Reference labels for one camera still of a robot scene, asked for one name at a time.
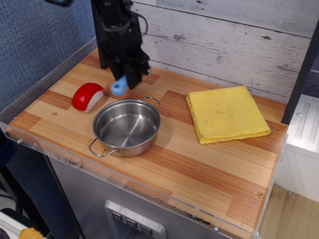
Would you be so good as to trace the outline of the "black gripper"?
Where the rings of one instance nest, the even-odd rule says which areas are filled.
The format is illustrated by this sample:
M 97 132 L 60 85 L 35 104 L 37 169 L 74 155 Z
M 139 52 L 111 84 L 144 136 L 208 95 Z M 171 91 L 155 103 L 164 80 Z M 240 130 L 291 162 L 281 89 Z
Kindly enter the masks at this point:
M 151 73 L 148 63 L 150 58 L 141 49 L 143 33 L 140 29 L 140 17 L 140 14 L 134 14 L 126 23 L 113 26 L 102 21 L 107 38 L 102 43 L 102 54 L 108 59 L 115 80 L 118 81 L 125 75 L 130 90 L 142 81 L 143 74 Z

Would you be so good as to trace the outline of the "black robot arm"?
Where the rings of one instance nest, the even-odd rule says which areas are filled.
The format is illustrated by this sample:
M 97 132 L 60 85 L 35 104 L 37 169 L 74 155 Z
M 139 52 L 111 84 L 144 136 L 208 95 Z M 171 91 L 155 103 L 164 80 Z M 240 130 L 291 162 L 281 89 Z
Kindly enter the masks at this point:
M 151 73 L 150 57 L 141 48 L 143 16 L 132 5 L 131 0 L 91 1 L 100 66 L 109 67 L 117 81 L 125 76 L 131 90 Z

